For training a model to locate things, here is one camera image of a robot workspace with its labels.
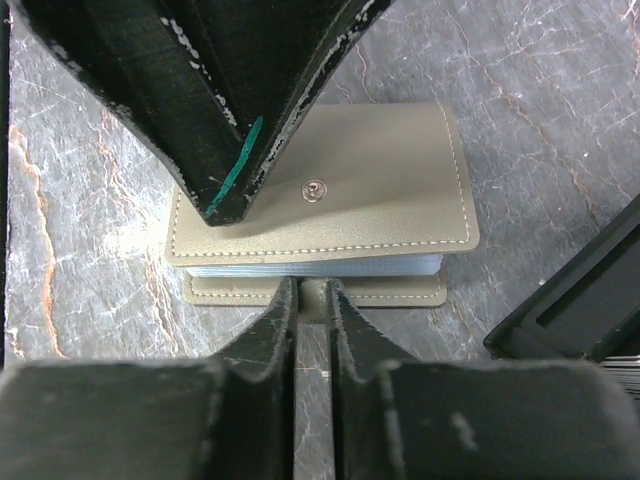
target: table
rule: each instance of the table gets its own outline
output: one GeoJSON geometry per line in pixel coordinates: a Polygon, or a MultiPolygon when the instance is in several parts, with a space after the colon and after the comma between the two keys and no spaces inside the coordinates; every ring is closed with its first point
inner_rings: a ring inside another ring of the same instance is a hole
{"type": "MultiPolygon", "coordinates": [[[[225,345],[259,310],[182,300],[164,167],[19,19],[12,55],[7,363],[225,345]]],[[[489,330],[640,193],[640,3],[401,0],[319,102],[436,100],[457,115],[481,244],[447,260],[445,306],[365,313],[421,359],[484,359],[489,330]]],[[[332,478],[322,327],[298,356],[296,474],[332,478]]]]}

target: teal paint streak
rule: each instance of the teal paint streak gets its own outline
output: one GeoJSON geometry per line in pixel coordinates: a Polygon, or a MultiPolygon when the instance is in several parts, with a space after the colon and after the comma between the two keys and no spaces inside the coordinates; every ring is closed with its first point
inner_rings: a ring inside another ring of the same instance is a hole
{"type": "Polygon", "coordinates": [[[246,140],[244,141],[244,145],[242,145],[242,150],[240,151],[240,157],[236,161],[236,164],[233,166],[227,178],[224,179],[224,183],[222,184],[222,188],[216,195],[216,198],[213,199],[209,208],[205,212],[207,218],[213,215],[218,208],[218,205],[222,203],[224,197],[227,196],[231,187],[238,179],[238,175],[242,172],[242,169],[247,164],[249,160],[249,156],[251,155],[251,151],[253,150],[253,146],[256,144],[256,140],[258,140],[258,136],[260,135],[260,131],[262,130],[262,124],[264,123],[264,117],[258,117],[251,127],[249,131],[249,135],[247,135],[246,140]]]}

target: wallet flap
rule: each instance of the wallet flap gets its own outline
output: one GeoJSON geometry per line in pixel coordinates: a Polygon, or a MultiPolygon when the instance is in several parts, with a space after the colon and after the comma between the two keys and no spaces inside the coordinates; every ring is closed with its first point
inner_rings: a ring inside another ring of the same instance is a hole
{"type": "Polygon", "coordinates": [[[176,189],[167,258],[176,267],[464,252],[479,231],[450,109],[316,105],[246,219],[209,227],[176,189]],[[326,195],[303,198],[320,180],[326,195]]]}
{"type": "MultiPolygon", "coordinates": [[[[279,278],[196,278],[185,275],[187,302],[194,305],[263,307],[280,284],[279,278]]],[[[447,298],[444,267],[428,277],[342,279],[356,307],[436,307],[447,298]]]]}

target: stitched edge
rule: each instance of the stitched edge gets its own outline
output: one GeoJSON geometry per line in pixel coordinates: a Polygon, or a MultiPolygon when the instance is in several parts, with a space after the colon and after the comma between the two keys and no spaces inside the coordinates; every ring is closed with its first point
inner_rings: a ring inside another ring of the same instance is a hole
{"type": "MultiPolygon", "coordinates": [[[[271,298],[273,295],[251,294],[251,293],[200,293],[196,292],[193,288],[193,280],[195,277],[191,277],[189,280],[189,289],[191,293],[196,297],[212,297],[212,298],[271,298]]],[[[442,272],[438,272],[438,289],[431,295],[349,295],[349,298],[364,298],[364,299],[427,299],[435,298],[442,292],[444,282],[442,281],[442,272]]]]}
{"type": "Polygon", "coordinates": [[[466,238],[464,240],[437,240],[437,241],[418,241],[408,243],[389,243],[380,245],[351,245],[346,247],[331,247],[331,248],[313,248],[303,250],[290,250],[290,251],[266,251],[266,252],[196,252],[196,253],[177,253],[176,252],[176,231],[178,227],[178,213],[180,212],[180,201],[182,199],[182,192],[178,191],[178,198],[176,200],[176,211],[173,220],[173,230],[171,234],[171,254],[174,257],[244,257],[244,256],[258,256],[258,255],[298,255],[305,253],[326,253],[326,252],[343,252],[349,250],[375,250],[383,248],[400,248],[400,247],[419,247],[422,245],[447,245],[447,244],[459,244],[465,245],[469,243],[471,239],[471,226],[469,225],[469,216],[467,214],[467,207],[464,201],[464,191],[462,189],[462,178],[460,175],[460,167],[458,166],[458,156],[456,155],[453,147],[453,135],[451,133],[451,127],[449,125],[449,116],[446,110],[440,102],[438,107],[444,117],[445,125],[447,127],[447,134],[449,135],[449,147],[451,148],[451,156],[456,168],[456,177],[458,180],[458,189],[460,193],[460,203],[462,205],[462,216],[464,218],[466,238]]]}

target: wallet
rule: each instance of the wallet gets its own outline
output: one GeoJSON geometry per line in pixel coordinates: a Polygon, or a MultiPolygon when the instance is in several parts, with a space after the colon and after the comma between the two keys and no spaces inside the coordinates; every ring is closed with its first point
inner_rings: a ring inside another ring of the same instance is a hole
{"type": "Polygon", "coordinates": [[[282,276],[340,277],[360,307],[446,300],[443,258],[479,241],[451,109],[316,105],[246,218],[209,227],[176,188],[166,257],[199,305],[266,306],[282,276]]]}

